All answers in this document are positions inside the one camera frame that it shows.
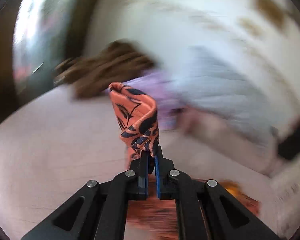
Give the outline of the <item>orange black floral garment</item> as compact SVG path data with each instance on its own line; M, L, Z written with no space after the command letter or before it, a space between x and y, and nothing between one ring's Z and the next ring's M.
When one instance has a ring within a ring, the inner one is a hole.
M156 239L179 239L174 200L157 197L155 156L160 147L156 101L141 90L114 82L109 96L121 128L121 140L129 149L129 165L148 152L148 197L128 203L126 223L151 230Z

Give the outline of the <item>grey quilted pillow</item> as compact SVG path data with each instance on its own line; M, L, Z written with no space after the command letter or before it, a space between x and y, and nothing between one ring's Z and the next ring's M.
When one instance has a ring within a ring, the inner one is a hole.
M235 132L265 146L271 129L283 131L293 116L278 94L265 94L204 46L175 52L171 91L181 104L217 115Z

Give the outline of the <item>pink quilted bed cover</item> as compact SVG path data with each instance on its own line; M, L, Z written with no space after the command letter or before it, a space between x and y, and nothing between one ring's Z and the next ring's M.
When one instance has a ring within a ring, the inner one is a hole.
M125 169L125 145L108 96L73 100L61 86L0 124L0 226L21 239L87 181ZM232 180L261 204L260 219L291 237L300 226L300 156L274 178L178 131L160 133L163 154L193 178Z

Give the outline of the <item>purple floral garment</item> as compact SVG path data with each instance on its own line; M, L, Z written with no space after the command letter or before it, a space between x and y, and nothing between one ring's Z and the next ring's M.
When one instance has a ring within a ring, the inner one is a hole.
M184 109L184 104L171 89L171 81L167 79L164 71L145 70L140 77L124 84L145 92L157 102L160 130L177 128L177 116Z

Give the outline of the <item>pink maroon bolster cushion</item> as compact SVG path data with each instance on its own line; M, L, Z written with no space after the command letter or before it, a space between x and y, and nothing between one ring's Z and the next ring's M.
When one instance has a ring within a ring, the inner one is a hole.
M184 133L258 173L273 177L287 165L287 161L277 153L275 138L267 146L259 147L212 113L186 108L179 114L178 122Z

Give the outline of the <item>window with frame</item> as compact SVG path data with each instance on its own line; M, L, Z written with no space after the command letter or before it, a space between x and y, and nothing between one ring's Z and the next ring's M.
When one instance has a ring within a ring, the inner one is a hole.
M73 0L22 0L13 33L13 77L18 95L52 87Z

